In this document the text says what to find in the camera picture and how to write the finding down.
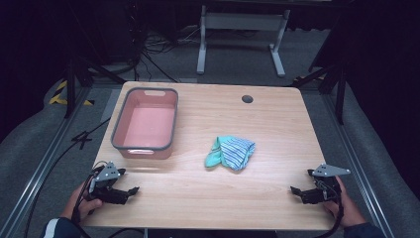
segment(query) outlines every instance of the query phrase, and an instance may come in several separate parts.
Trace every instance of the crumpled cloth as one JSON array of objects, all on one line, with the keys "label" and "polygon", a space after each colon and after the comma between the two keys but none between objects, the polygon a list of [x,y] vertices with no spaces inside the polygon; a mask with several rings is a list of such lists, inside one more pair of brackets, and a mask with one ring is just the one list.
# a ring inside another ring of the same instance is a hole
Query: crumpled cloth
[{"label": "crumpled cloth", "polygon": [[221,163],[234,171],[242,170],[247,166],[248,159],[255,148],[256,143],[250,140],[234,136],[219,136],[207,155],[205,167],[214,167]]}]

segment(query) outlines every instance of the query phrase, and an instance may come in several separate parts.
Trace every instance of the table leg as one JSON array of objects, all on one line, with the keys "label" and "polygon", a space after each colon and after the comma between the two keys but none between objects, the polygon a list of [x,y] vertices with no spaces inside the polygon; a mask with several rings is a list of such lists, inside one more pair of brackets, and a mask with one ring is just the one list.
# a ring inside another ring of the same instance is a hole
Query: table leg
[{"label": "table leg", "polygon": [[200,50],[198,53],[197,73],[204,73],[204,66],[206,63],[206,6],[201,7],[201,41]]},{"label": "table leg", "polygon": [[271,51],[272,60],[274,61],[275,70],[277,71],[277,75],[279,77],[284,77],[285,72],[283,68],[283,64],[281,63],[280,55],[278,54],[278,49],[280,48],[281,39],[284,35],[284,30],[287,25],[288,16],[290,14],[290,10],[285,10],[283,13],[283,19],[280,22],[280,26],[278,27],[278,34],[277,34],[277,40],[275,44],[270,44],[269,48]]}]

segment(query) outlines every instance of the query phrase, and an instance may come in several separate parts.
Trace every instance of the metal frame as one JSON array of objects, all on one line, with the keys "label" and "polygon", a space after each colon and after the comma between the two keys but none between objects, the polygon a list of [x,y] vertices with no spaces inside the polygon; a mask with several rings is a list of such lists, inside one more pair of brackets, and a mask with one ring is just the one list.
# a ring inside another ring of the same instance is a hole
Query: metal frame
[{"label": "metal frame", "polygon": [[279,77],[284,77],[285,72],[281,63],[278,49],[287,25],[290,10],[285,10],[283,15],[260,15],[260,14],[233,14],[233,13],[207,13],[206,6],[201,7],[201,40],[198,52],[197,73],[203,74],[206,63],[206,30],[207,29],[238,29],[277,31],[274,44],[270,44],[271,57],[275,70]]},{"label": "metal frame", "polygon": [[361,190],[362,196],[364,197],[365,203],[369,210],[370,216],[373,219],[373,223],[379,227],[386,237],[395,237],[392,233],[392,230],[386,220],[385,215],[383,214],[382,208],[380,207],[379,201],[377,200],[376,194],[372,189],[368,177],[363,169],[359,157],[353,148],[353,145],[347,135],[346,129],[336,118],[335,114],[335,105],[333,99],[328,94],[321,95],[325,103],[325,106],[328,109],[328,113],[333,121],[337,132],[340,135],[342,143],[346,149],[346,152],[349,156],[349,164],[352,173],[355,176],[356,182]]},{"label": "metal frame", "polygon": [[56,160],[56,153],[62,143],[65,133],[68,131],[68,128],[70,127],[71,122],[74,120],[77,111],[83,105],[83,102],[86,99],[89,91],[90,88],[88,87],[82,87],[80,89],[73,113],[71,113],[71,115],[69,115],[67,119],[64,119],[59,125],[58,130],[55,133],[49,148],[44,154],[43,159],[41,160],[31,179],[26,184],[24,192],[19,198],[19,201],[3,225],[0,231],[0,237],[13,237],[19,225],[22,223],[23,218],[25,218],[25,214],[30,210],[31,204],[34,202],[35,196],[40,191],[42,183],[47,179],[48,170]]}]

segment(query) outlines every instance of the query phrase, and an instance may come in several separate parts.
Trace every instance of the black sleeve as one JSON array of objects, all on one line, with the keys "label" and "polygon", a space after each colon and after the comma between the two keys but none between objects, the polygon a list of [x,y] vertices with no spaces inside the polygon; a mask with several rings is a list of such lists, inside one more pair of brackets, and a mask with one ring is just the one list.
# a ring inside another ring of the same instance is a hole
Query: black sleeve
[{"label": "black sleeve", "polygon": [[382,231],[370,223],[344,228],[344,238],[386,238]]},{"label": "black sleeve", "polygon": [[55,218],[45,225],[43,234],[44,238],[80,238],[80,231],[67,218]]}]

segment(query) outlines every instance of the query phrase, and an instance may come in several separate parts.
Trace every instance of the bin handle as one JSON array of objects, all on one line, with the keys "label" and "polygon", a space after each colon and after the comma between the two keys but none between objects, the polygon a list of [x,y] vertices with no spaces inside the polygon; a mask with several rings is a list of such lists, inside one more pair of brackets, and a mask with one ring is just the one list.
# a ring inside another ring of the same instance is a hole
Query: bin handle
[{"label": "bin handle", "polygon": [[165,96],[166,92],[163,90],[146,90],[144,91],[147,96]]},{"label": "bin handle", "polygon": [[151,150],[128,150],[128,152],[134,155],[152,155],[155,153]]}]

